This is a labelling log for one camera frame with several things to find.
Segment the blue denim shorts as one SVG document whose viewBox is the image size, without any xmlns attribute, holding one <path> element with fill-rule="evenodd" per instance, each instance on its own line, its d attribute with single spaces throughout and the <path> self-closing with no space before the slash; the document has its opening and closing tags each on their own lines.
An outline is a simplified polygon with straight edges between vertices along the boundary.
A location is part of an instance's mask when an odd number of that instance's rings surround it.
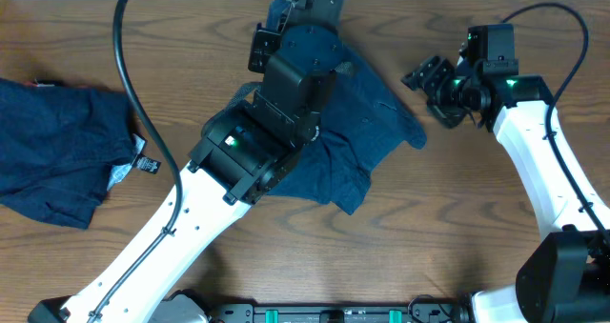
<svg viewBox="0 0 610 323">
<path fill-rule="evenodd" d="M 363 57 L 347 47 L 344 61 L 321 116 L 320 136 L 269 194 L 333 202 L 352 214 L 371 187 L 375 167 L 401 143 L 421 149 L 427 137 Z"/>
</svg>

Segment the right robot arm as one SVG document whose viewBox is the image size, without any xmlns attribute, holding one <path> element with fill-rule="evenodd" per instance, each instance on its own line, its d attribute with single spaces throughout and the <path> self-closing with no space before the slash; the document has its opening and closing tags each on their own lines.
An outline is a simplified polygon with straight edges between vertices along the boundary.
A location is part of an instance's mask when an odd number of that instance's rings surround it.
<svg viewBox="0 0 610 323">
<path fill-rule="evenodd" d="M 451 129 L 473 112 L 509 154 L 535 212 L 541 242 L 513 284 L 469 296 L 461 322 L 606 322 L 609 209 L 552 111 L 541 76 L 519 74 L 510 24 L 469 28 L 453 65 L 433 56 L 402 78 Z"/>
</svg>

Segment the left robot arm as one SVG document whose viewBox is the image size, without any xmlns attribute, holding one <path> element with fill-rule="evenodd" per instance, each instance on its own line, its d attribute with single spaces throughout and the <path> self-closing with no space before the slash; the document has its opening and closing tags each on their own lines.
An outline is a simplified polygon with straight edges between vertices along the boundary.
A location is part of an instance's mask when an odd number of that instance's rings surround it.
<svg viewBox="0 0 610 323">
<path fill-rule="evenodd" d="M 314 23 L 257 29 L 261 87 L 207 122 L 180 185 L 110 266 L 79 293 L 39 302 L 29 321 L 148 321 L 195 259 L 318 138 L 344 51 L 335 29 Z"/>
</svg>

